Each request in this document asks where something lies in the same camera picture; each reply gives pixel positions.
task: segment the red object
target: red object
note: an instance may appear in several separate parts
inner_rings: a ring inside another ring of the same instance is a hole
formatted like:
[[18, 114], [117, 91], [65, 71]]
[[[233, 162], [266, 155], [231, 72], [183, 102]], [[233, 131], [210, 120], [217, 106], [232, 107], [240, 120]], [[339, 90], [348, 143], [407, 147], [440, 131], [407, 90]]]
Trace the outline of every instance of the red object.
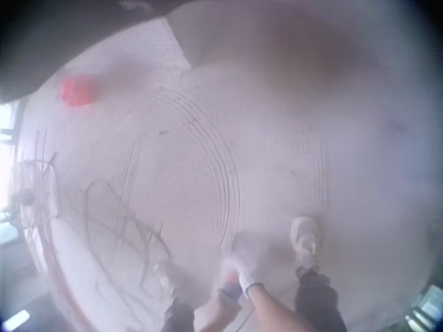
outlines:
[[62, 82], [62, 99], [71, 107], [91, 104], [97, 98], [97, 82], [93, 75], [70, 75]]

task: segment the shoe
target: shoe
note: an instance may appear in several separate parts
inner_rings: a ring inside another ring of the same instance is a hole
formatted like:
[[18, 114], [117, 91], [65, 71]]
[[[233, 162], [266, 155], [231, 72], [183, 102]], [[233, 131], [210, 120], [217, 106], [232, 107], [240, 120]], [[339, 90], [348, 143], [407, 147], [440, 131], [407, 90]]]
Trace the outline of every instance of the shoe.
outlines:
[[164, 261], [154, 266], [161, 288], [173, 299], [196, 309], [204, 303], [199, 285], [178, 265]]
[[226, 260], [227, 271], [236, 272], [244, 296], [248, 299], [248, 289], [260, 282], [259, 260], [260, 244], [251, 234], [238, 233], [235, 235], [230, 255]]
[[318, 272], [320, 229], [310, 216], [300, 216], [292, 221], [291, 244], [296, 251], [296, 274], [300, 279], [309, 271]]

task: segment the gloved hand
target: gloved hand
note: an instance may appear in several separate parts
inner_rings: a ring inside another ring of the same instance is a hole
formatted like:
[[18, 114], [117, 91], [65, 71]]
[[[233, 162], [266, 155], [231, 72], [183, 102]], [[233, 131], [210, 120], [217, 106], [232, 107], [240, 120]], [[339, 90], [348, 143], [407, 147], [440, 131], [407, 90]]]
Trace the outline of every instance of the gloved hand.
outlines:
[[228, 257], [228, 264], [238, 272], [239, 283], [244, 296], [248, 299], [248, 289], [254, 285], [262, 284], [260, 273], [260, 260], [263, 247], [260, 241], [251, 234], [239, 233], [235, 235], [233, 246]]

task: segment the concrete floor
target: concrete floor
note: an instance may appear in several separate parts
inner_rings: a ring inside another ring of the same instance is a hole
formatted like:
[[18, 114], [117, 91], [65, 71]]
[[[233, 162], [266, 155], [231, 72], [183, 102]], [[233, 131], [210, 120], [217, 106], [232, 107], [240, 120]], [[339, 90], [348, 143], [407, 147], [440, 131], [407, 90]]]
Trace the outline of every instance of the concrete floor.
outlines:
[[[378, 331], [401, 317], [433, 265], [440, 101], [430, 98], [438, 95], [432, 66], [409, 22], [389, 7], [337, 6], [300, 2], [294, 11], [283, 2], [200, 1], [114, 36], [66, 66], [103, 74], [112, 93], [74, 111], [58, 97], [60, 76], [52, 77], [27, 106], [23, 156], [32, 158], [36, 131], [41, 139], [47, 130], [44, 153], [58, 151], [62, 197], [81, 211], [91, 180], [112, 182], [138, 218], [162, 229], [174, 259], [202, 288], [232, 236], [245, 230], [278, 254], [269, 287], [290, 289], [281, 300], [291, 305], [287, 232], [295, 216], [314, 215], [325, 233], [322, 271], [349, 331]], [[103, 189], [94, 199], [115, 205]], [[152, 322], [134, 319], [143, 309], [123, 309], [82, 242], [82, 218], [65, 212], [60, 219], [53, 223], [59, 260], [93, 324], [158, 328], [167, 304], [155, 303]], [[91, 233], [113, 280], [139, 294], [143, 260], [112, 249], [103, 229]], [[162, 250], [154, 254], [165, 258]], [[156, 295], [154, 286], [146, 281]], [[244, 330], [254, 327], [252, 317]]]

